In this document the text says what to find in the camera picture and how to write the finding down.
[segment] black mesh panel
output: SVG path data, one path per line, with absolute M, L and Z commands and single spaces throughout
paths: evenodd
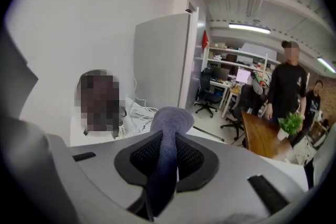
M 179 179 L 196 172 L 204 163 L 203 154 L 176 137 Z
M 155 171 L 159 160 L 161 140 L 162 135 L 159 135 L 131 154 L 132 165 L 147 177 Z

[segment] white shelf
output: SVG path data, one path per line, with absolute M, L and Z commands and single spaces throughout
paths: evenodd
M 243 65 L 241 63 L 236 63 L 236 62 L 229 62 L 229 61 L 222 61 L 222 60 L 215 60 L 215 59 L 208 59 L 208 61 L 210 62 L 220 62 L 220 63 L 225 63 L 226 65 L 230 65 L 230 66 L 237 66 L 237 67 L 244 67 L 246 69 L 250 69 L 250 70 L 255 70 L 255 71 L 260 71 L 262 73 L 266 73 L 266 74 L 269 74 L 269 75 L 272 75 L 272 73 L 270 72 L 267 72 L 267 71 L 264 71 L 262 69 L 258 69 L 256 67 L 250 67 L 248 65 Z
M 220 48 L 220 51 L 225 51 L 228 54 L 232 54 L 232 55 L 240 55 L 240 56 L 247 56 L 247 57 L 254 57 L 254 58 L 259 58 L 259 59 L 266 59 L 265 56 L 261 56 L 258 54 L 253 54 L 251 52 L 247 52 L 247 51 L 242 51 L 242 50 L 233 50 L 233 49 L 224 49 L 224 48 Z
M 240 55 L 240 56 L 246 56 L 246 57 L 266 60 L 266 56 L 262 56 L 262 55 L 254 54 L 252 52 L 247 52 L 247 51 L 242 51 L 242 50 L 233 50 L 233 49 L 216 48 L 216 47 L 209 47 L 209 50 L 224 51 L 224 52 L 227 52 L 228 54 L 232 54 L 232 55 Z M 280 62 L 278 62 L 276 60 L 269 59 L 269 58 L 267 58 L 267 62 L 272 64 L 272 65 L 279 65 L 280 64 Z
M 267 59 L 267 62 L 270 63 L 271 65 L 279 65 L 279 64 L 281 64 L 281 62 L 278 62 L 278 61 L 272 60 L 272 59 Z

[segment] brick wall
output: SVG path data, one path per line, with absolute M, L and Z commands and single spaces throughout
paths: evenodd
M 282 54 L 277 54 L 277 61 L 284 62 L 285 57 Z M 306 72 L 310 73 L 307 91 L 314 88 L 315 82 L 321 80 L 323 82 L 323 89 L 320 93 L 321 110 L 323 111 L 323 118 L 329 119 L 330 126 L 336 121 L 336 79 L 327 78 L 318 75 L 310 68 L 301 65 Z

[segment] black t-shirt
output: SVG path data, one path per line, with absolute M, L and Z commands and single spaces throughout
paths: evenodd
M 321 98 L 320 96 L 315 96 L 314 91 L 307 92 L 306 95 L 307 105 L 304 117 L 304 126 L 310 126 L 313 122 L 315 113 L 320 110 Z
M 306 96 L 307 73 L 303 67 L 289 63 L 278 65 L 272 74 L 268 102 L 273 107 L 273 118 L 285 118 L 298 108 L 299 97 Z

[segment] potted plant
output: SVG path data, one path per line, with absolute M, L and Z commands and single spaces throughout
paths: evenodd
M 289 113 L 285 119 L 279 118 L 280 130 L 278 132 L 278 139 L 283 140 L 289 135 L 296 135 L 300 125 L 302 124 L 302 117 L 299 113 Z

